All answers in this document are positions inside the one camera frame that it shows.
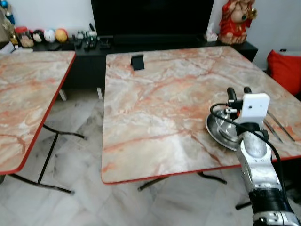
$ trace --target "marble tabletop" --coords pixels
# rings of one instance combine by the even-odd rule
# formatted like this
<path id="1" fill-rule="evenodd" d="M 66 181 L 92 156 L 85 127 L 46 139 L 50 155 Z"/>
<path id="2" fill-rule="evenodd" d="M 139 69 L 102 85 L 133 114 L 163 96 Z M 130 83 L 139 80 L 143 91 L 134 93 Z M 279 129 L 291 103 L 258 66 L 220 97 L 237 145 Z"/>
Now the marble tabletop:
<path id="1" fill-rule="evenodd" d="M 74 51 L 0 55 L 0 174 L 24 166 Z"/>
<path id="2" fill-rule="evenodd" d="M 144 70 L 131 56 L 107 56 L 101 177 L 104 183 L 157 178 L 238 166 L 234 151 L 207 132 L 211 105 L 226 102 L 227 87 L 238 98 L 243 87 L 265 92 L 269 110 L 296 140 L 267 116 L 281 158 L 301 158 L 301 103 L 231 47 L 143 52 Z"/>

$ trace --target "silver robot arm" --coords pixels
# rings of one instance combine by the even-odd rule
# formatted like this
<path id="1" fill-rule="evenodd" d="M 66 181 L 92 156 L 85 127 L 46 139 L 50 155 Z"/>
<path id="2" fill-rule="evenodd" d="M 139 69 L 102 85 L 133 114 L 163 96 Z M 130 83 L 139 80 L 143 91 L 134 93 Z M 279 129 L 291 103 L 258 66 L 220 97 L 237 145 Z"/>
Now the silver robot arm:
<path id="1" fill-rule="evenodd" d="M 250 132 L 238 137 L 237 157 L 253 208 L 255 226 L 300 226 L 271 163 L 271 148 Z"/>
<path id="2" fill-rule="evenodd" d="M 268 139 L 266 130 L 263 130 L 263 119 L 269 107 L 269 96 L 252 94 L 248 87 L 244 92 L 242 100 L 237 100 L 234 89 L 227 89 L 229 100 L 226 113 L 237 124 L 237 157 L 252 204 L 253 225 L 301 226 L 271 163 L 271 147 L 264 141 Z"/>

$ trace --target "knife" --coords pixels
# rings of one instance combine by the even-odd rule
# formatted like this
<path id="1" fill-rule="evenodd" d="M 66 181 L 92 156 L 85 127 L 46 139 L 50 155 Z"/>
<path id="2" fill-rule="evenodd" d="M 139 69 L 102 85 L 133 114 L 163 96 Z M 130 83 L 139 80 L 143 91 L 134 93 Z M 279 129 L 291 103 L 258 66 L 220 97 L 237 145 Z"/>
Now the knife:
<path id="1" fill-rule="evenodd" d="M 268 114 L 278 124 L 278 126 L 283 130 L 283 132 L 286 133 L 293 142 L 295 142 L 294 138 L 292 138 L 292 136 L 286 131 L 286 129 L 281 125 L 281 123 L 276 119 L 276 117 L 270 111 L 268 111 Z"/>
<path id="2" fill-rule="evenodd" d="M 269 128 L 269 130 L 272 132 L 272 134 L 281 142 L 283 143 L 283 141 L 280 139 L 280 137 L 278 136 L 278 134 L 276 133 L 276 131 L 273 129 L 273 127 L 269 124 L 268 121 L 266 121 L 265 119 L 263 120 L 263 123 Z"/>

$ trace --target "toy ball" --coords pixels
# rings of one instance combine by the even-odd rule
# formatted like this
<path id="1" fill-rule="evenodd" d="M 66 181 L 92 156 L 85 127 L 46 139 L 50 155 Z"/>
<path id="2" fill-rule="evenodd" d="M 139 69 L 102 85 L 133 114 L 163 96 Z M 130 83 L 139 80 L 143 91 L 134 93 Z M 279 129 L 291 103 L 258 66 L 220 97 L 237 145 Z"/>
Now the toy ball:
<path id="1" fill-rule="evenodd" d="M 2 1 L 0 2 L 0 5 L 1 5 L 3 8 L 7 8 L 7 7 L 8 7 L 8 2 L 5 1 L 5 0 L 2 0 Z"/>
<path id="2" fill-rule="evenodd" d="M 44 38 L 50 43 L 55 42 L 55 31 L 52 29 L 44 31 Z"/>
<path id="3" fill-rule="evenodd" d="M 68 40 L 67 32 L 64 29 L 57 29 L 55 37 L 59 42 L 66 42 Z"/>
<path id="4" fill-rule="evenodd" d="M 44 32 L 41 31 L 41 30 L 35 30 L 33 33 L 32 33 L 32 38 L 35 42 L 37 43 L 41 43 L 41 42 L 44 42 L 45 41 L 45 38 L 44 38 Z"/>

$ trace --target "black phone holder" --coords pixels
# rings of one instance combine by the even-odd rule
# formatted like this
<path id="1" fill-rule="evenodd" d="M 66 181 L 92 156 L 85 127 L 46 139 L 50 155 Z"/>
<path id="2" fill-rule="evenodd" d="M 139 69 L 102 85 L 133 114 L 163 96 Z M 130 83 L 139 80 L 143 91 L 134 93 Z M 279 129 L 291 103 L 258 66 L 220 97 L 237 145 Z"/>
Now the black phone holder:
<path id="1" fill-rule="evenodd" d="M 132 56 L 131 66 L 133 67 L 134 71 L 143 70 L 144 69 L 143 54 Z"/>

